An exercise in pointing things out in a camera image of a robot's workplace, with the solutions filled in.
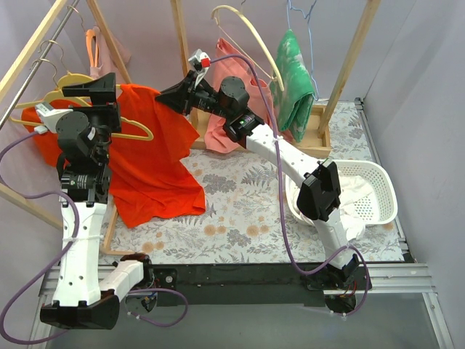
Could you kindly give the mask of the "yellow plastic hanger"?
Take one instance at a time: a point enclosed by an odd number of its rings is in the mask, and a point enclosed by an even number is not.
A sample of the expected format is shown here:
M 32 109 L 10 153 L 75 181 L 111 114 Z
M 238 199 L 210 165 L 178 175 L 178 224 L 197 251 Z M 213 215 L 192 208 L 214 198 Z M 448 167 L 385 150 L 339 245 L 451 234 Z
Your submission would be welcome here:
M 79 97 L 65 97 L 63 95 L 62 90 L 59 87 L 57 81 L 55 80 L 55 76 L 57 74 L 57 68 L 56 68 L 55 64 L 52 63 L 50 60 L 48 60 L 46 58 L 36 59 L 36 60 L 33 61 L 33 63 L 38 63 L 39 61 L 48 62 L 49 64 L 51 64 L 54 67 L 54 75 L 53 75 L 52 79 L 53 79 L 53 81 L 54 81 L 54 83 L 56 85 L 56 89 L 49 92 L 43 100 L 33 101 L 33 102 L 29 102 L 29 103 L 23 103 L 20 106 L 16 106 L 15 109 L 31 108 L 31 107 L 35 107 L 36 105 L 38 105 L 40 103 L 49 103 L 49 102 L 51 102 L 53 100 L 65 100 L 67 102 L 78 103 L 81 107 L 90 107 L 90 104 L 88 104 L 85 100 L 82 100 Z M 56 132 L 55 127 L 56 127 L 56 123 L 58 121 L 58 118 L 65 115 L 66 113 L 71 112 L 71 111 L 73 111 L 73 106 L 71 106 L 69 108 L 65 108 L 65 109 L 59 109 L 58 111 L 53 111 L 53 109 L 52 109 L 52 112 L 51 112 L 51 115 L 52 115 L 52 118 L 51 118 L 52 133 Z M 124 139 L 129 139 L 129 140 L 142 140 L 142 141 L 151 141 L 153 139 L 153 133 L 144 124 L 141 124 L 138 121 L 128 120 L 128 119 L 126 119 L 124 117 L 121 117 L 120 120 L 122 122 L 127 123 L 127 124 L 131 124 L 132 126 L 135 126 L 138 129 L 141 129 L 145 133 L 145 135 L 144 136 L 142 136 L 142 135 L 131 135 L 131 134 L 124 134 L 124 133 L 120 133 L 120 132 L 113 132 L 112 136 L 117 137 L 117 138 L 124 138 Z

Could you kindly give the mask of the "orange t-shirt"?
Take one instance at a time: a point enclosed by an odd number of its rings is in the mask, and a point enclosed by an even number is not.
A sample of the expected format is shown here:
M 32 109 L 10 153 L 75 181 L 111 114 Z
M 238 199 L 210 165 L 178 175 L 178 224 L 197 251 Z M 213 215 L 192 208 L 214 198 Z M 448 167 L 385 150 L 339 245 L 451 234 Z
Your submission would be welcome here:
M 181 162 L 199 134 L 184 116 L 156 101 L 158 94 L 151 87 L 123 84 L 118 96 L 121 115 L 153 133 L 150 141 L 116 138 L 109 147 L 109 193 L 129 228 L 154 217 L 206 211 L 203 187 Z

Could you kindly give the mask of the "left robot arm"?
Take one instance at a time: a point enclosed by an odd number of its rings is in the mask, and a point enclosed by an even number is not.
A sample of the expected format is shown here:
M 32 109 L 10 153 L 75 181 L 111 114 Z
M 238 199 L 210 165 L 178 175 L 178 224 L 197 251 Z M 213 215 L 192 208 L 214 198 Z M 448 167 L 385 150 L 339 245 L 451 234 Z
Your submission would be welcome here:
M 90 106 L 53 108 L 48 103 L 36 111 L 44 125 L 57 135 L 61 150 L 56 169 L 61 191 L 62 245 L 57 288 L 40 319 L 61 329 L 112 329 L 118 320 L 121 298 L 133 287 L 148 290 L 154 272 L 148 256 L 123 257 L 101 281 L 98 260 L 102 220 L 108 203 L 111 170 L 111 136 L 121 132 L 116 75 L 108 73 L 84 84 L 63 87 L 66 97 L 88 97 Z

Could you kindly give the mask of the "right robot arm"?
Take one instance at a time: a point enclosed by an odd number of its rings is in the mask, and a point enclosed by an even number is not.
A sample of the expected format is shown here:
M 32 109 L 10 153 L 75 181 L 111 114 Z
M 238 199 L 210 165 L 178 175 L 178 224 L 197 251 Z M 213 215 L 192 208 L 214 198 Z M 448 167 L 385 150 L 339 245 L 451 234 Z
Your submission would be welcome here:
M 348 247 L 341 222 L 336 163 L 330 159 L 318 161 L 279 140 L 272 128 L 249 108 L 249 95 L 240 78 L 228 76 L 219 90 L 214 90 L 197 77 L 195 71 L 189 71 L 181 82 L 162 91 L 156 101 L 182 115 L 196 108 L 222 117 L 224 131 L 233 142 L 273 163 L 282 175 L 292 179 L 299 187 L 298 209 L 312 221 L 323 243 L 326 261 L 321 271 L 337 289 L 347 288 L 355 280 L 360 259 Z

